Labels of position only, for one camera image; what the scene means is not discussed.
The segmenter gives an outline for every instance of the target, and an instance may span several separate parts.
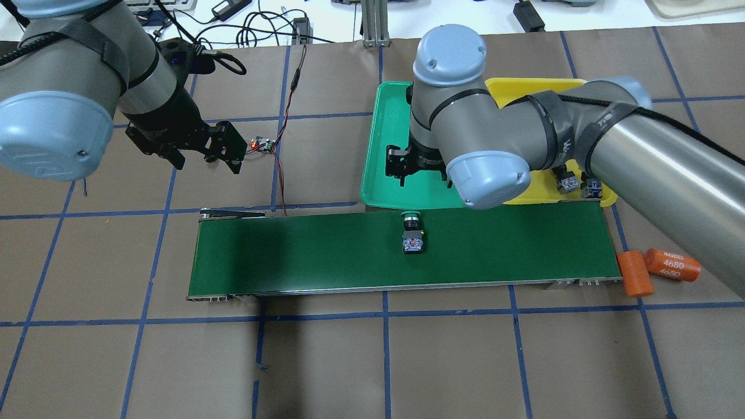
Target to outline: black strap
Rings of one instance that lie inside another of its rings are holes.
[[[429,116],[429,126],[432,126],[432,122],[434,122],[434,119],[437,117],[437,115],[443,111],[443,109],[447,108],[448,106],[452,105],[456,101],[473,95],[488,95],[490,98],[492,97],[492,94],[489,93],[489,90],[486,89],[468,89],[460,91],[453,96],[450,96],[449,98],[445,99],[441,104],[437,105],[436,108],[432,111],[432,115]]]
[[[82,19],[72,19],[62,27],[50,28],[45,33],[58,33],[65,35],[82,46],[97,52],[101,61],[111,67],[121,82],[121,95],[127,91],[127,82],[130,78],[130,67],[124,52],[101,31]]]
[[[595,151],[595,147],[601,138],[608,132],[614,125],[621,122],[624,118],[634,113],[639,108],[637,105],[632,105],[624,102],[613,102],[608,106],[599,116],[590,124],[585,126],[582,133],[577,138],[577,142],[580,144],[589,143],[590,148],[587,151],[587,157],[585,158],[585,173],[590,177],[595,177],[590,168],[590,159],[592,158],[592,152]]]
[[[527,95],[525,98],[541,115],[546,131],[546,161],[541,170],[566,163],[574,150],[574,125],[566,105],[551,90]]]

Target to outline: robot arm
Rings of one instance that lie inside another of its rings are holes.
[[[31,23],[0,58],[0,164],[39,178],[88,176],[118,105],[143,153],[181,169],[180,150],[194,150],[240,171],[246,142],[229,122],[208,126],[183,87],[192,67],[214,71],[214,55],[181,40],[156,44],[121,0],[15,3]]]
[[[531,170],[574,158],[745,296],[741,159],[651,118],[649,95],[632,78],[541,92],[498,109],[481,81],[485,56],[481,37],[463,26],[422,38],[409,146],[388,151],[387,174],[403,183],[419,170],[441,171],[466,206],[486,209],[521,194]]]

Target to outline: electrical component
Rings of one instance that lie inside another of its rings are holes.
[[[600,180],[582,173],[582,184],[580,185],[582,198],[600,199],[603,197],[603,184]]]
[[[557,191],[559,193],[566,195],[580,187],[580,180],[577,179],[574,172],[566,168],[566,165],[554,167],[551,171],[557,177]]]
[[[419,221],[419,211],[404,211],[401,216],[404,218],[404,234],[402,245],[404,254],[419,254],[424,250],[424,230]]]
[[[269,139],[263,136],[255,136],[249,143],[249,151],[259,151],[261,153],[271,153],[274,149],[276,140]]]
[[[624,277],[624,289],[628,298],[641,298],[654,294],[644,254],[640,251],[623,252],[616,256],[621,275]]]
[[[212,14],[221,22],[225,22],[234,14],[241,11],[241,9],[251,4],[252,1],[253,0],[223,0],[218,3],[217,6],[212,8]]]
[[[644,262],[652,274],[674,280],[692,283],[701,273],[701,264],[694,258],[659,249],[649,249],[644,255]]]
[[[513,14],[520,22],[522,30],[526,32],[543,32],[546,24],[541,19],[530,0],[519,0],[513,7]]]
[[[292,19],[292,43],[293,45],[312,44],[313,28],[308,17],[297,17]]]

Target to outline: light blue joint cover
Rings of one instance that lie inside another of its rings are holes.
[[[486,68],[486,44],[473,29],[438,26],[419,41],[414,75],[432,86],[447,87],[476,80]]]
[[[487,210],[523,193],[530,185],[530,166],[506,151],[473,151],[455,157],[446,172],[467,207]]]
[[[631,76],[622,75],[611,78],[599,78],[593,81],[608,81],[623,87],[634,98],[637,105],[646,107],[648,110],[653,110],[652,96],[650,96],[649,92],[641,84],[641,81],[636,80]]]
[[[65,16],[104,2],[106,0],[13,0],[19,13],[29,19]]]
[[[0,165],[39,179],[93,173],[111,139],[111,115],[69,92],[27,92],[0,102]]]

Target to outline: blue tape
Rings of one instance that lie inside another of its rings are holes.
[[[383,47],[378,47],[378,84],[383,84]]]
[[[700,102],[700,101],[742,101],[745,100],[745,95],[739,96],[708,96],[702,98],[685,98],[689,102]]]
[[[220,121],[257,122],[257,121],[276,121],[277,119],[279,119],[278,116],[254,116],[252,118],[205,119],[204,122],[208,124],[214,124],[215,122],[220,122]]]
[[[124,388],[124,401],[121,403],[121,415],[120,419],[127,417],[127,410],[130,407],[130,395],[132,394],[132,383],[135,380],[135,370],[137,369],[137,359],[139,358],[139,349],[142,345],[142,334],[145,331],[145,324],[148,319],[148,307],[150,306],[150,296],[153,294],[153,281],[148,282],[148,290],[145,292],[145,302],[142,304],[142,314],[139,319],[139,326],[137,327],[137,338],[135,339],[135,347],[132,352],[132,361],[130,362],[130,372],[127,375],[127,386]]]
[[[650,353],[652,354],[652,363],[654,364],[655,374],[657,374],[657,382],[659,383],[659,390],[662,393],[662,401],[665,403],[665,410],[668,413],[667,419],[677,419],[677,416],[673,411],[673,405],[670,402],[668,386],[667,384],[665,384],[665,378],[662,376],[662,367],[659,364],[657,347],[655,346],[654,338],[652,337],[650,322],[647,318],[647,310],[645,309],[644,302],[641,300],[641,298],[637,298],[636,303],[639,306],[639,313],[641,313],[641,322],[644,324],[644,334],[647,336],[647,343],[649,344]]]
[[[685,309],[742,309],[745,301],[722,301],[711,303],[666,303],[645,304],[649,310],[685,310]],[[560,314],[585,312],[628,312],[638,310],[638,305],[631,306],[575,306],[575,307],[533,307],[518,308],[519,314]],[[274,316],[266,321],[322,321],[345,318],[383,318],[391,317],[452,317],[461,315],[511,315],[512,309],[462,309],[462,310],[421,310],[398,312],[354,312],[327,315],[303,316]],[[206,323],[252,323],[261,320],[260,316],[231,316],[231,317],[193,317],[193,318],[149,318],[146,324],[206,324]],[[0,321],[0,327],[22,327],[24,321]],[[98,320],[44,320],[32,321],[29,327],[57,327],[57,326],[116,326],[125,324],[139,324],[139,319],[98,319]]]
[[[287,208],[293,209],[312,209],[312,208],[335,208],[335,207],[353,207],[359,204],[357,201],[346,202],[319,202],[313,204],[288,204]],[[270,210],[268,205],[257,205],[255,207],[212,207],[212,210],[224,211],[267,211]],[[33,220],[40,218],[86,218],[86,217],[123,217],[132,215],[163,215],[163,214],[193,214],[201,211],[201,208],[180,208],[180,209],[145,209],[132,211],[103,211],[103,212],[70,212],[66,214],[29,214],[29,215],[0,215],[0,221],[12,220]]]
[[[62,214],[30,214],[30,215],[0,215],[3,220],[36,220],[40,218],[59,218]]]
[[[196,83],[196,75],[191,83],[192,89]],[[148,322],[148,308],[150,307],[150,298],[153,294],[153,278],[158,269],[158,261],[160,258],[160,251],[163,245],[163,237],[165,236],[165,226],[168,223],[168,212],[171,208],[171,199],[174,196],[174,185],[176,184],[176,168],[171,170],[171,181],[168,184],[168,194],[165,196],[165,204],[163,211],[163,219],[160,224],[160,232],[158,234],[158,242],[155,247],[155,254],[153,255],[153,267],[150,270],[150,280],[148,281],[148,290],[145,292],[145,302],[142,304],[142,313],[140,315],[139,326],[137,327],[137,338],[135,339],[135,347],[132,352],[132,361],[130,363],[130,372],[127,376],[127,387],[124,390],[124,401],[121,404],[121,416],[120,419],[127,417],[127,410],[130,404],[130,394],[132,391],[132,383],[135,378],[135,370],[137,368],[137,359],[139,357],[139,349],[142,344],[142,334],[145,331],[145,325]]]
[[[745,301],[728,301],[722,303],[670,303],[644,304],[646,310],[681,310],[681,309],[739,309],[745,307]]]
[[[73,212],[65,214],[65,218],[85,218],[85,217],[122,217],[130,215],[163,215],[163,209],[152,209],[145,211],[102,211],[102,212]]]
[[[266,329],[267,324],[267,300],[261,298],[259,299],[259,303],[261,304],[261,314],[259,316],[259,331],[256,336],[256,365],[258,365],[259,369],[265,371],[267,368],[261,363],[261,361],[264,357],[264,330]]]
[[[381,318],[382,312],[357,312],[357,313],[334,313],[324,315],[274,315],[267,316],[266,321],[316,321],[316,320],[341,320],[345,318]]]
[[[191,97],[191,98],[193,98],[193,97],[194,97],[194,91],[195,91],[195,90],[196,90],[196,88],[197,88],[197,77],[198,77],[198,76],[199,76],[199,75],[191,75],[191,87],[190,87],[190,88],[189,88],[189,90],[188,90],[188,95],[189,95],[189,97]]]
[[[251,396],[251,419],[256,419],[259,413],[259,381],[253,382],[253,395]]]
[[[513,328],[515,330],[515,346],[517,349],[517,362],[520,368],[520,382],[522,383],[522,397],[525,401],[525,416],[527,419],[533,419],[533,408],[530,406],[530,391],[527,387],[527,371],[525,369],[525,355],[522,350],[522,335],[520,333],[519,309],[517,307],[517,298],[515,296],[515,286],[510,287],[510,308],[513,316]]]
[[[449,317],[459,315],[508,315],[511,309],[416,310],[390,312],[390,317]]]
[[[615,219],[615,228],[618,230],[618,238],[621,240],[621,248],[624,252],[629,251],[629,245],[626,243],[626,234],[624,234],[624,226],[621,225],[621,216],[618,214],[618,208],[615,204],[610,206],[613,211],[613,218]]]
[[[189,318],[149,318],[147,324],[205,324],[205,323],[251,323],[259,321],[257,315],[235,317],[189,317]]]
[[[372,112],[320,113],[318,115],[290,115],[288,119],[355,118],[372,114]]]
[[[662,44],[662,38],[659,36],[659,31],[657,30],[656,26],[652,27],[652,32],[654,33],[655,39],[657,39],[657,45],[659,46],[659,50],[662,52],[662,57],[665,59],[665,64],[668,65],[670,75],[673,77],[675,88],[678,89],[678,94],[680,94],[680,98],[682,99],[681,103],[683,103],[683,107],[688,114],[688,118],[691,120],[691,127],[696,131],[699,131],[698,124],[696,123],[696,119],[694,118],[694,113],[693,111],[691,111],[691,107],[688,105],[688,98],[685,97],[683,88],[680,85],[680,81],[678,80],[678,75],[675,73],[675,69],[673,69],[673,62],[670,60],[670,56],[668,55],[668,51],[665,49],[665,45]]]
[[[569,62],[569,70],[571,71],[571,76],[573,78],[577,78],[577,69],[574,68],[574,60],[571,59],[571,51],[569,51],[569,44],[566,42],[566,35],[564,34],[564,31],[560,31],[559,36],[561,37],[561,43],[564,45],[564,53],[566,54],[567,62]]]
[[[123,324],[139,324],[136,318],[102,318],[100,320],[37,320],[32,321],[31,327],[44,326],[121,326]]]
[[[390,328],[388,291],[383,291],[383,380],[385,383],[385,419],[391,418],[390,408]]]
[[[165,211],[163,213],[163,220],[160,223],[160,233],[158,234],[158,243],[155,246],[155,256],[153,257],[153,267],[150,270],[150,280],[152,281],[155,277],[155,273],[158,269],[158,261],[160,260],[160,251],[163,246],[163,238],[165,237],[165,225],[168,223],[168,212],[171,209],[171,199],[174,196],[174,184],[176,183],[176,168],[171,170],[171,182],[168,184],[168,194],[165,197]]]
[[[74,190],[75,182],[72,182],[70,183],[70,189],[68,189],[67,191],[65,204],[63,205],[62,213],[60,215],[64,215],[67,212],[67,209],[70,206],[70,200],[72,199],[72,192]],[[8,389],[10,389],[10,382],[13,381],[13,374],[16,372],[16,366],[18,365],[18,360],[21,356],[21,350],[23,349],[23,344],[26,341],[26,334],[28,333],[28,328],[31,325],[31,318],[34,316],[34,310],[36,310],[37,308],[39,296],[41,295],[42,287],[44,286],[44,280],[46,279],[46,274],[49,270],[49,263],[51,262],[52,254],[54,254],[54,247],[57,246],[57,240],[60,237],[60,231],[62,230],[63,221],[64,217],[60,216],[60,220],[57,222],[57,228],[54,230],[54,236],[52,236],[51,244],[49,245],[49,252],[47,252],[47,257],[44,261],[44,268],[42,269],[42,273],[39,276],[37,288],[34,291],[34,298],[31,300],[31,306],[28,309],[26,321],[23,324],[23,330],[21,330],[21,336],[18,340],[18,345],[16,346],[16,352],[13,354],[13,361],[10,363],[10,369],[8,370],[7,376],[5,377],[5,384],[3,385],[2,393],[0,394],[0,412],[2,412],[3,405],[5,404],[7,392]]]
[[[590,307],[539,307],[518,309],[520,314],[559,314],[559,313],[591,313],[591,312],[631,312],[637,306],[590,306]]]

